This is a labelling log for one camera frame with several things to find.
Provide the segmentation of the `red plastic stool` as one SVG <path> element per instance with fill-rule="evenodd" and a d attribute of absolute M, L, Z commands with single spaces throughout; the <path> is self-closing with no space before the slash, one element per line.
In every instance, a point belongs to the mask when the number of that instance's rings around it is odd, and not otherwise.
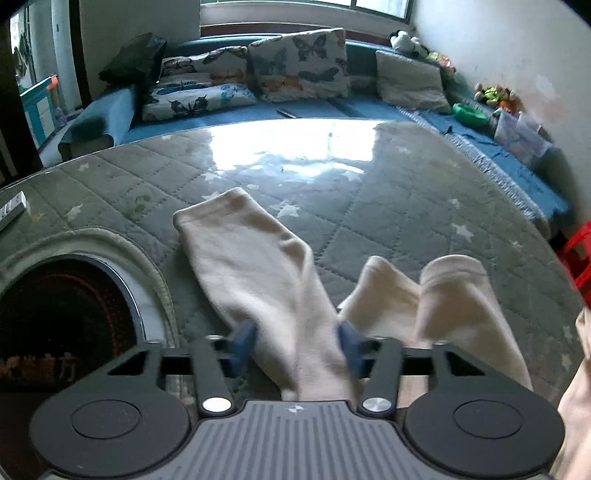
<path fill-rule="evenodd" d="M 591 306 L 591 221 L 570 237 L 557 233 L 558 257 L 587 307 Z"/>

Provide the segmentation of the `round black induction cooktop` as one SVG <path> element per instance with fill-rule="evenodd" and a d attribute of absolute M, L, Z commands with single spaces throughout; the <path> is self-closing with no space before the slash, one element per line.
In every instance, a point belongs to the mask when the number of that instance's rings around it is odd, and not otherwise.
<path fill-rule="evenodd" d="M 43 467 L 28 437 L 32 414 L 143 338 L 129 289 L 94 258 L 52 257 L 2 288 L 2 473 L 38 478 Z"/>

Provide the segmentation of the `cream white garment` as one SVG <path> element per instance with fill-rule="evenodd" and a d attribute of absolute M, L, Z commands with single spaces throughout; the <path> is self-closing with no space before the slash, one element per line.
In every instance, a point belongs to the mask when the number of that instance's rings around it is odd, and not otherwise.
<path fill-rule="evenodd" d="M 396 416 L 379 418 L 430 466 L 466 477 L 590 475 L 590 363 L 558 405 L 531 377 L 482 263 L 446 255 L 412 280 L 380 256 L 332 304 L 304 240 L 235 188 L 177 211 L 200 287 L 230 326 L 259 328 L 254 358 L 287 401 L 358 406 L 339 324 L 403 343 Z"/>

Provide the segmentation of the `grey quilted star tablecloth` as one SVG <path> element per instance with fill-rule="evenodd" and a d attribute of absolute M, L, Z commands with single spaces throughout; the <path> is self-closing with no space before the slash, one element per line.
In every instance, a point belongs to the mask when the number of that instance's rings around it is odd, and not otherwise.
<path fill-rule="evenodd" d="M 465 254 L 489 272 L 537 393 L 557 402 L 582 357 L 582 300 L 533 220 L 455 137 L 409 121 L 276 120 L 200 128 L 104 150 L 35 174 L 27 213 L 1 235 L 3 258 L 83 229 L 137 245 L 165 279 L 175 343 L 219 332 L 173 227 L 184 207 L 240 187 L 311 246 L 332 302 L 380 255 L 412 279 L 432 259 Z"/>

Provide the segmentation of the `black bag on sofa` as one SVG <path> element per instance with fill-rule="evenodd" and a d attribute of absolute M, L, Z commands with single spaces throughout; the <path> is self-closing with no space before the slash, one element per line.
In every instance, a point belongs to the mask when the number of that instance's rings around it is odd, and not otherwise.
<path fill-rule="evenodd" d="M 99 79 L 116 88 L 150 87 L 159 79 L 166 47 L 167 41 L 151 32 L 137 35 L 99 72 Z"/>

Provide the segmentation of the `plain grey cushion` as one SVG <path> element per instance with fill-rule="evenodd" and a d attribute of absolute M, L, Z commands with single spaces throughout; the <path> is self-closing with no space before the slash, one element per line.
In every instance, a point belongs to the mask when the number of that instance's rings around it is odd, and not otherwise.
<path fill-rule="evenodd" d="M 449 114 L 438 67 L 401 55 L 377 51 L 377 91 L 388 104 Z"/>

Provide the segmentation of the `upright butterfly cushion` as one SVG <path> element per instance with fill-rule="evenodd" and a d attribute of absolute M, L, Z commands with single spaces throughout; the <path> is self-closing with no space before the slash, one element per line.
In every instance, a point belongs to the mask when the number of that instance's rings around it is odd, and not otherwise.
<path fill-rule="evenodd" d="M 280 35 L 252 42 L 247 50 L 268 102 L 346 97 L 351 92 L 342 29 Z"/>

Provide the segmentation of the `teal cabinet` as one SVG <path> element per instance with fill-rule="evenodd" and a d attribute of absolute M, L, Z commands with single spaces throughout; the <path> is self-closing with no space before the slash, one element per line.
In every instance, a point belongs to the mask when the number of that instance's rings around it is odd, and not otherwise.
<path fill-rule="evenodd" d="M 34 145 L 39 149 L 57 128 L 58 76 L 53 74 L 20 94 Z"/>

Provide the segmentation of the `flat butterfly cushion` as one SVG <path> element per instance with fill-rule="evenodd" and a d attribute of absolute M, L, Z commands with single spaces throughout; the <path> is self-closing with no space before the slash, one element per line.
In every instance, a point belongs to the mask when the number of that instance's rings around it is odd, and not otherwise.
<path fill-rule="evenodd" d="M 142 106 L 141 120 L 162 122 L 253 104 L 249 52 L 243 46 L 231 46 L 163 59 L 160 78 Z"/>

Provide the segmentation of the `blue corner sofa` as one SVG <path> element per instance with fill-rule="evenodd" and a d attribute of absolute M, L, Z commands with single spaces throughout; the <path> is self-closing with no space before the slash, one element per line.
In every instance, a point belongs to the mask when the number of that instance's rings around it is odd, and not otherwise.
<path fill-rule="evenodd" d="M 144 122 L 139 117 L 133 88 L 108 88 L 67 128 L 58 151 L 63 160 L 69 161 L 171 132 L 284 118 L 276 109 L 290 111 L 298 118 L 413 121 L 443 135 L 451 135 L 454 145 L 505 192 L 544 236 L 555 236 L 573 220 L 572 205 L 497 143 L 491 135 L 491 127 L 473 129 L 460 123 L 453 114 L 389 106 L 380 100 L 376 90 L 375 53 L 378 49 L 367 42 L 351 40 L 346 43 L 353 91 L 345 98 L 301 99 L 280 104 L 256 100 L 256 104 L 250 106 L 217 110 L 197 117 Z"/>

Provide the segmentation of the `green plastic bowl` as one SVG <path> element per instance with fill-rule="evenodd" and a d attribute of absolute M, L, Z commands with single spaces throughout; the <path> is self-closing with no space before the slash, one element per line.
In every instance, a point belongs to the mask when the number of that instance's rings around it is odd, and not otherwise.
<path fill-rule="evenodd" d="M 489 117 L 478 109 L 462 103 L 455 103 L 452 111 L 457 120 L 473 129 L 482 129 L 489 125 Z"/>

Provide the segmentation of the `colourful plush toys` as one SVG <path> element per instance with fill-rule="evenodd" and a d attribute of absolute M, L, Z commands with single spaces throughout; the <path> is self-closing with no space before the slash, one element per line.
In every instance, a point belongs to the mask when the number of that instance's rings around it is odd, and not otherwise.
<path fill-rule="evenodd" d="M 502 85 L 485 86 L 478 83 L 475 86 L 474 100 L 486 104 L 494 109 L 503 109 L 508 113 L 515 111 L 518 96 L 512 89 Z"/>

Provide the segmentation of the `panda plush toy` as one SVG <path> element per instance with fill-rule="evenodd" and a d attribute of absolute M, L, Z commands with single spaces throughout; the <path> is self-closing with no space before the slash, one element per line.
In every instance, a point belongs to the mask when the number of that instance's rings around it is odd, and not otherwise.
<path fill-rule="evenodd" d="M 390 36 L 391 47 L 399 54 L 413 58 L 427 58 L 430 51 L 416 36 L 412 37 L 405 30 L 397 30 Z"/>

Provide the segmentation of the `dark remote on sofa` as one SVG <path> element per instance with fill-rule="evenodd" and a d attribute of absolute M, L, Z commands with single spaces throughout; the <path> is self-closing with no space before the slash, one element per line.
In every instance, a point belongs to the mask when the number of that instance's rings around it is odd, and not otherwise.
<path fill-rule="evenodd" d="M 294 115 L 294 113 L 291 113 L 290 111 L 284 110 L 284 109 L 276 109 L 276 113 L 280 114 L 280 116 L 283 116 L 284 118 L 287 119 L 297 119 L 297 115 Z"/>

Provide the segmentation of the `clear plastic bag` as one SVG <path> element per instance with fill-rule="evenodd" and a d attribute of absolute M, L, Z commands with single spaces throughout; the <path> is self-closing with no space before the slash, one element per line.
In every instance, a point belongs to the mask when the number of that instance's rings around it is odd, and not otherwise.
<path fill-rule="evenodd" d="M 498 121 L 494 140 L 528 168 L 533 169 L 554 145 L 532 129 L 524 116 L 515 117 L 503 109 L 496 111 Z"/>

